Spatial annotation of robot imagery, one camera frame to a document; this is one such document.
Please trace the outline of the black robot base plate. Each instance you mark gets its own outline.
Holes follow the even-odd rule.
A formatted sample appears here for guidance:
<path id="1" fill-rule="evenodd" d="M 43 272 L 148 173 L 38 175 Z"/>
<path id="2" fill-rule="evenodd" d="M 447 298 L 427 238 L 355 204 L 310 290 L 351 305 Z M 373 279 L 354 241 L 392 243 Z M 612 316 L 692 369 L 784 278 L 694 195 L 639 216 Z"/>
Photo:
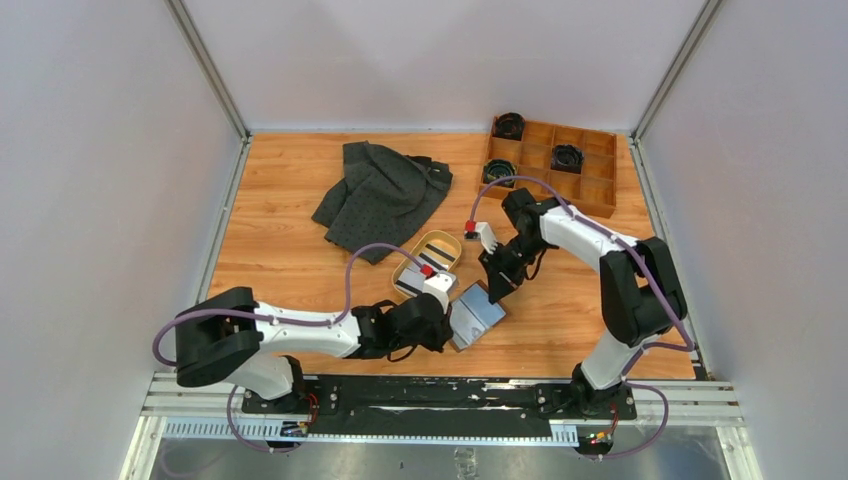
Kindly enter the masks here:
<path id="1" fill-rule="evenodd" d="M 320 434 L 404 437 L 543 438 L 554 420 L 608 426 L 637 411 L 629 389 L 593 406 L 573 399 L 567 381 L 507 378 L 319 375 L 286 399 L 243 399 L 244 414 L 305 415 L 316 398 Z"/>

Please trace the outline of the brown leather card holder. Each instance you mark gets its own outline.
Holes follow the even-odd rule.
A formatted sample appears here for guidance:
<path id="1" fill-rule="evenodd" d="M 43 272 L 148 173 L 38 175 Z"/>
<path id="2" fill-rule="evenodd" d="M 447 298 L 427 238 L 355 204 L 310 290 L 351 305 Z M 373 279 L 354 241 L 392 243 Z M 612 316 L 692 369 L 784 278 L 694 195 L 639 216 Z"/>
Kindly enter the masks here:
<path id="1" fill-rule="evenodd" d="M 451 301 L 451 345 L 457 352 L 467 350 L 507 315 L 500 303 L 489 301 L 488 288 L 477 281 Z"/>

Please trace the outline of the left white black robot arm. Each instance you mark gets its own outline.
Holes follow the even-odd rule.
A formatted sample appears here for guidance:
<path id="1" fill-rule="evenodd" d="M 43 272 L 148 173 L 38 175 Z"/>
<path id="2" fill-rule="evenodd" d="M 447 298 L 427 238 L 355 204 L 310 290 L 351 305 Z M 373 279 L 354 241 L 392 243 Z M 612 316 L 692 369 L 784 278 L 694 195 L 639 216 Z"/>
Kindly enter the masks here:
<path id="1" fill-rule="evenodd" d="M 293 413 L 307 390 L 295 354 L 372 360 L 417 347 L 441 353 L 453 336 L 450 312 L 448 292 L 433 286 L 400 304 L 383 301 L 346 313 L 284 309 L 255 300 L 249 287 L 234 287 L 177 316 L 177 383 L 229 383 Z"/>

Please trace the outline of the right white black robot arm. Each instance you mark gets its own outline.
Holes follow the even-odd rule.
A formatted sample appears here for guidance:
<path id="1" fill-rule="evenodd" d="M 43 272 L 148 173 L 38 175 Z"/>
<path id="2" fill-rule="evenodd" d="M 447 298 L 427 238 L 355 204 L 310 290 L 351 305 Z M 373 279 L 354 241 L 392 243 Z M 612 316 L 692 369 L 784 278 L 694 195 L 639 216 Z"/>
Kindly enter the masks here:
<path id="1" fill-rule="evenodd" d="M 680 332 L 681 349 L 694 347 L 682 324 L 688 314 L 670 250 L 664 240 L 620 234 L 587 217 L 559 195 L 535 198 L 517 189 L 502 201 L 516 234 L 499 242 L 491 226 L 467 220 L 466 238 L 482 245 L 478 258 L 488 286 L 488 300 L 500 302 L 530 280 L 528 268 L 553 249 L 583 261 L 600 278 L 605 331 L 593 351 L 572 373 L 566 406 L 584 417 L 607 409 L 624 386 L 624 378 L 643 351 L 662 347 L 660 337 Z"/>

